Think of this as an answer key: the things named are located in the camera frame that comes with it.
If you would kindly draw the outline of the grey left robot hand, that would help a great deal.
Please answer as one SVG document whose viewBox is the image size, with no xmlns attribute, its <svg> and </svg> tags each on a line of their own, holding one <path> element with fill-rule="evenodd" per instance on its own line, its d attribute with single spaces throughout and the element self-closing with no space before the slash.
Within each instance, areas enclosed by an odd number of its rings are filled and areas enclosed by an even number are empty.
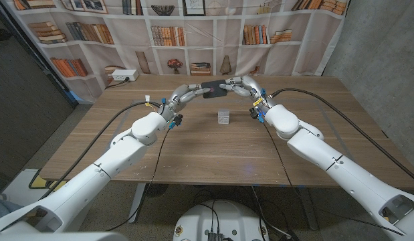
<svg viewBox="0 0 414 241">
<path fill-rule="evenodd" d="M 171 97 L 159 108 L 158 113 L 169 121 L 183 110 L 192 99 L 212 90 L 211 87 L 203 88 L 200 84 L 183 84 L 174 90 Z"/>
</svg>

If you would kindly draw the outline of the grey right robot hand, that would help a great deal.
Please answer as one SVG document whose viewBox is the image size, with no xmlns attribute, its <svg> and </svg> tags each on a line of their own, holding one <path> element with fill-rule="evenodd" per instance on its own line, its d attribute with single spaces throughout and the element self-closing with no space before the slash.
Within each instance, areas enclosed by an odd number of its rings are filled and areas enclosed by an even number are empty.
<svg viewBox="0 0 414 241">
<path fill-rule="evenodd" d="M 253 106 L 258 108 L 265 108 L 267 110 L 275 105 L 262 92 L 262 87 L 250 76 L 228 78 L 219 87 L 228 92 L 234 92 L 239 96 L 248 97 L 253 102 Z"/>
</svg>

